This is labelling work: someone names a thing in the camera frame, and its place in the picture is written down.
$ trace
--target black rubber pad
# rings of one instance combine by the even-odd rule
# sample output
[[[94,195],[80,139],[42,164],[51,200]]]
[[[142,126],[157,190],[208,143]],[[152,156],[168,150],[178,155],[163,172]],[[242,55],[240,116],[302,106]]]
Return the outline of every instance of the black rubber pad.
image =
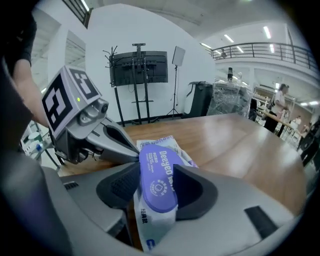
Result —
[[[262,239],[270,236],[278,229],[276,224],[269,218],[269,216],[261,209],[260,206],[244,209],[244,212]]]

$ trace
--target black monitor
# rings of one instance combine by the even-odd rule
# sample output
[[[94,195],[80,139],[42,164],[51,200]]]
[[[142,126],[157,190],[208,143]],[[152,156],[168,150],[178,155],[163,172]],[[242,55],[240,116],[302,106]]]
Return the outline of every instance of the black monitor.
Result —
[[[110,79],[115,86],[133,85],[132,59],[134,60],[135,82],[143,84],[144,64],[146,60],[147,83],[167,83],[168,82],[168,60],[166,51],[141,51],[138,53],[126,52],[113,56],[113,66],[110,69]]]

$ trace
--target purple label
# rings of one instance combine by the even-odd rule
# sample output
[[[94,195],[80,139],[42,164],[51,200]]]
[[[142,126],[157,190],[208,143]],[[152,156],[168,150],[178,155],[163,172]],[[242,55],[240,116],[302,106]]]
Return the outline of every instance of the purple label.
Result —
[[[141,186],[143,199],[158,213],[167,213],[177,204],[173,186],[173,165],[183,165],[181,158],[169,148],[149,144],[140,154]]]

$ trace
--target wooden tabletop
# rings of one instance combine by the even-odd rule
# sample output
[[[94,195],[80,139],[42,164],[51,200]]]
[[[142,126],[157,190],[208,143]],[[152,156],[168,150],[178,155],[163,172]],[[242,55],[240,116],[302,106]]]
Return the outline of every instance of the wooden tabletop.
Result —
[[[199,168],[238,177],[300,213],[306,200],[306,178],[299,154],[259,124],[237,114],[134,125],[125,128],[134,142],[173,135]],[[113,166],[89,157],[67,163],[59,175],[104,170]]]

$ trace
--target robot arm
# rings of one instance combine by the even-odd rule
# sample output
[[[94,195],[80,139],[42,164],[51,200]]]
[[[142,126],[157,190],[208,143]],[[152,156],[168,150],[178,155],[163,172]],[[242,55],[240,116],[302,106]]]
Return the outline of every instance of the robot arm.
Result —
[[[139,151],[124,129],[107,117],[109,103],[77,67],[64,66],[42,98],[56,154],[73,164],[89,154],[125,164],[137,162]]]

